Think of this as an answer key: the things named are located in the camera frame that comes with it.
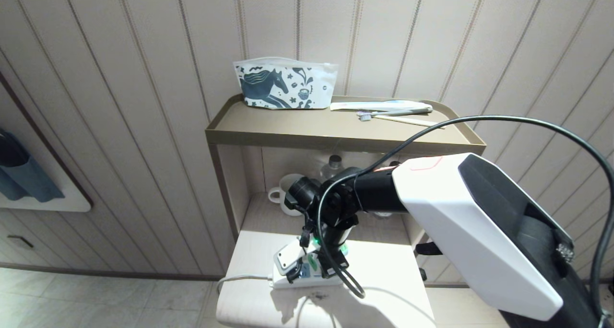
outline black cable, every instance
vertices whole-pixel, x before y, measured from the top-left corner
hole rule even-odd
[[[318,235],[322,236],[322,208],[324,207],[324,201],[326,200],[327,195],[331,192],[332,188],[339,185],[340,183],[347,181],[348,179],[351,179],[353,177],[358,178],[358,176],[362,176],[365,173],[369,173],[373,171],[378,166],[383,164],[386,160],[388,160],[390,157],[395,155],[398,151],[401,151],[401,149],[408,146],[408,144],[414,142],[418,138],[436,129],[439,129],[440,127],[445,127],[447,125],[456,124],[456,123],[472,122],[476,120],[501,120],[505,122],[528,123],[528,124],[533,124],[533,125],[539,125],[540,127],[544,127],[544,128],[553,130],[559,134],[566,136],[570,140],[576,142],[580,147],[588,151],[588,153],[592,155],[592,157],[595,158],[595,160],[597,160],[598,164],[605,171],[605,175],[608,179],[608,184],[610,186],[610,208],[608,208],[608,213],[607,213],[608,216],[605,222],[605,226],[603,227],[603,232],[601,233],[601,237],[599,238],[599,242],[597,243],[597,250],[595,251],[595,256],[593,257],[593,260],[592,260],[592,269],[590,270],[590,297],[592,298],[592,306],[594,307],[597,317],[602,317],[603,310],[601,308],[601,302],[599,300],[599,271],[601,268],[601,264],[603,263],[603,256],[608,247],[608,242],[610,241],[610,238],[612,237],[612,230],[614,230],[614,171],[612,170],[612,167],[607,162],[607,160],[603,157],[603,155],[601,155],[599,151],[597,151],[594,147],[592,147],[588,142],[583,140],[578,135],[572,133],[571,131],[565,129],[564,127],[560,127],[550,122],[545,122],[543,120],[538,120],[534,118],[519,117],[519,116],[489,115],[489,116],[469,116],[469,117],[454,118],[454,119],[447,120],[441,123],[437,123],[436,125],[432,127],[428,127],[424,129],[423,131],[416,133],[414,136],[408,138],[405,142],[401,143],[400,145],[392,149],[392,151],[386,153],[383,157],[381,157],[377,162],[374,162],[374,164],[372,164],[368,168],[363,169],[359,173],[347,175],[341,179],[338,179],[337,181],[333,182],[333,184],[331,184],[328,188],[326,188],[326,190],[322,194],[322,198],[318,205],[318,225],[317,225]],[[335,262],[335,260],[333,260],[331,252],[328,250],[328,247],[326,247],[326,243],[322,243],[320,246],[321,246],[321,249],[324,251],[324,255],[326,256],[326,258],[328,258],[329,263],[331,263],[331,266],[335,270],[336,275],[339,276],[339,278],[341,278],[344,284],[346,284],[347,288],[349,288],[357,297],[364,298],[365,291],[362,289],[362,287],[360,287],[360,284],[350,275],[350,273],[346,269],[341,269],[340,265],[338,265]],[[355,287],[351,285],[351,283],[343,275],[343,273],[346,273],[347,277],[350,278],[352,282],[356,284]]]

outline beige shelf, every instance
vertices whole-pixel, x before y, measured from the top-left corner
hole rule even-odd
[[[373,101],[378,98],[334,96],[333,101]],[[434,101],[434,112],[412,118],[443,122],[458,117],[449,107]],[[388,120],[360,122],[355,111],[268,110],[248,107],[243,96],[233,96],[206,129],[209,144],[338,149],[387,152],[425,127]],[[467,125],[439,129],[406,147],[401,154],[482,154],[485,143]]]
[[[359,224],[352,229],[349,239],[409,245],[405,225],[401,215],[387,219],[376,219],[367,213],[358,213]],[[291,217],[284,214],[279,204],[272,203],[267,193],[256,193],[249,202],[241,231],[268,232],[271,234],[300,235],[305,225],[302,216]]]

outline white countertop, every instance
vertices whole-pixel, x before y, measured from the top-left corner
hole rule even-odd
[[[271,274],[273,254],[294,238],[242,230],[226,275]],[[347,246],[348,270],[366,298],[341,286],[273,290],[266,280],[231,281],[217,302],[218,321],[236,328],[435,328],[411,245],[348,240]]]

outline striped wallpaper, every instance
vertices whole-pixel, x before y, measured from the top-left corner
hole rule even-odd
[[[336,94],[542,118],[612,160],[613,18],[614,0],[0,0],[0,71],[94,201],[0,210],[1,235],[38,247],[0,239],[0,262],[223,274],[234,242],[203,130],[239,92],[238,59],[339,63]],[[471,126],[575,238],[588,276],[608,204],[595,162],[536,127]],[[419,262],[462,281],[444,256]]]

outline power strip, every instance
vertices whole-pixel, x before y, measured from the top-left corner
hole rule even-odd
[[[270,285],[274,289],[295,289],[299,287],[313,287],[313,286],[339,286],[342,284],[342,280],[338,276],[325,279],[322,277],[320,267],[313,269],[309,262],[305,261],[301,267],[301,273],[297,279],[294,279],[292,284],[288,282],[285,275],[279,274],[279,271],[275,265],[272,267],[272,281]]]

